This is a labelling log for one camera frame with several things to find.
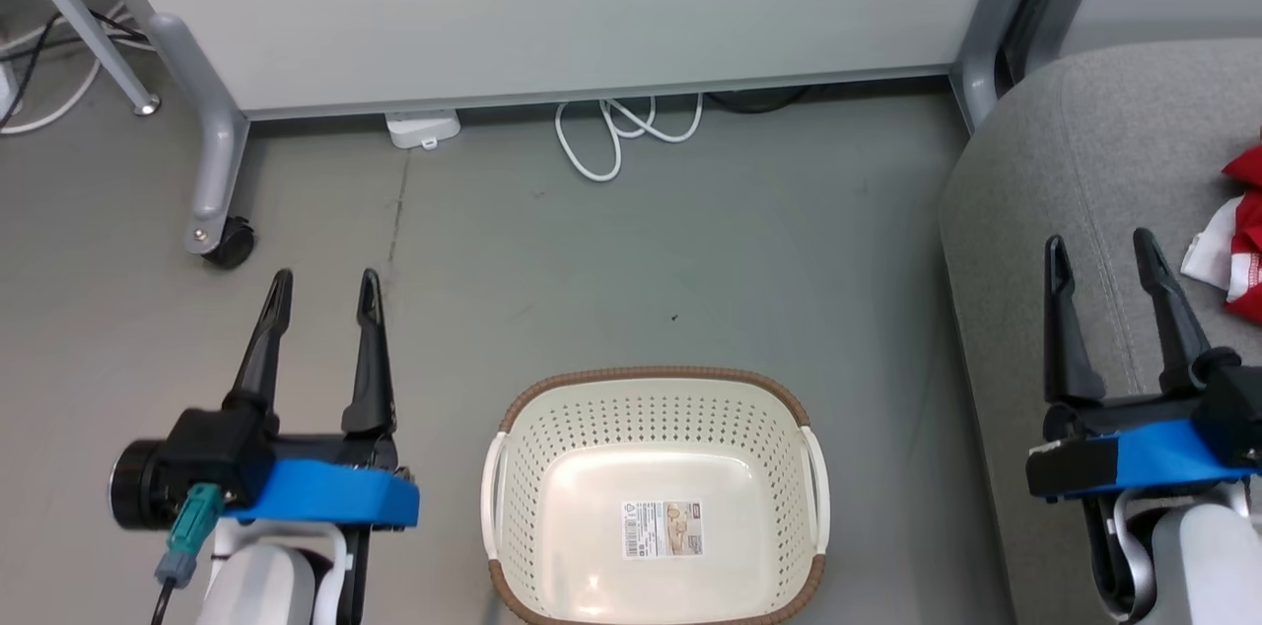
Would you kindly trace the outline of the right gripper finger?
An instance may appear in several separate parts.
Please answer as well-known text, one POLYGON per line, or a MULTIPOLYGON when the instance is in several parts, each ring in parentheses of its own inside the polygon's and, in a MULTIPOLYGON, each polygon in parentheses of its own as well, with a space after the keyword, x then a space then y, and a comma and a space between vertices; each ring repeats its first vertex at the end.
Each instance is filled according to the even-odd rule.
POLYGON ((1205 380, 1196 374, 1195 364, 1203 354, 1212 351, 1212 345, 1153 231, 1146 227, 1133 231, 1133 253, 1141 287, 1153 306, 1161 345, 1159 388, 1167 395, 1198 394, 1205 388, 1205 380))
POLYGON ((1092 367, 1082 333, 1066 244, 1050 236, 1044 247, 1044 402, 1049 405, 1099 405, 1107 390, 1092 367))

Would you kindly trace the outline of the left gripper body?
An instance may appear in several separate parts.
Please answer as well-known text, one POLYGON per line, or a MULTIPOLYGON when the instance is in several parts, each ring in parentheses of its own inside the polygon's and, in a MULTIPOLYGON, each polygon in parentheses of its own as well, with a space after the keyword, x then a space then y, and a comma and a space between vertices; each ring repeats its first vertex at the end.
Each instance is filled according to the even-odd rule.
POLYGON ((392 436, 280 436, 276 463, 252 508, 227 508, 236 521, 324 521, 414 529, 422 494, 398 463, 392 436))

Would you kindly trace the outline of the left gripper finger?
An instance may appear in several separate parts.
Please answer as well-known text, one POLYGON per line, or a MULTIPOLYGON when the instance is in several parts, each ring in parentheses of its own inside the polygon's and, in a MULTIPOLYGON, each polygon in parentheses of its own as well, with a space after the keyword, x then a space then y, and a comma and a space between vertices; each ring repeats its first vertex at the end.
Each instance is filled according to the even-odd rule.
POLYGON ((353 391, 343 410, 345 436, 390 437, 396 431, 395 391, 387 351, 382 282, 374 266, 362 273, 356 319, 360 328, 353 391))
POLYGON ((260 414, 274 413, 279 351, 290 324, 293 290, 293 271, 284 266, 273 277, 233 388, 225 396, 226 409, 249 407, 260 414))

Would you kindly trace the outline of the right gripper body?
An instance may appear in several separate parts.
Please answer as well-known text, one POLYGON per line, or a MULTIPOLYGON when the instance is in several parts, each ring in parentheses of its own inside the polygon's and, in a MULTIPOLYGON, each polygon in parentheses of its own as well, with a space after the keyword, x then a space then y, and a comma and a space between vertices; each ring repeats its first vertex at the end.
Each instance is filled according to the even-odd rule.
POLYGON ((1047 405, 1029 494, 1049 501, 1235 482, 1259 473, 1258 388, 1047 405))

